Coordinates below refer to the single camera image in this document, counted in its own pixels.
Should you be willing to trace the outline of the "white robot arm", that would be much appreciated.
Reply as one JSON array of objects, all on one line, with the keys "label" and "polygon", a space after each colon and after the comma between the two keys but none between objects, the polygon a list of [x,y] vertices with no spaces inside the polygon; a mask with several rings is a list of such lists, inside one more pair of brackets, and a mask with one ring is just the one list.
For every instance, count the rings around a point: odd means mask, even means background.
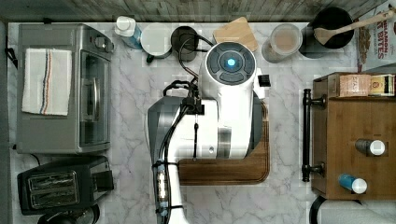
[{"label": "white robot arm", "polygon": [[181,160],[242,160],[262,134],[254,91],[257,63],[244,45],[223,42],[205,55],[196,82],[176,80],[185,97],[163,97],[146,115],[157,224],[188,224],[178,177]]}]

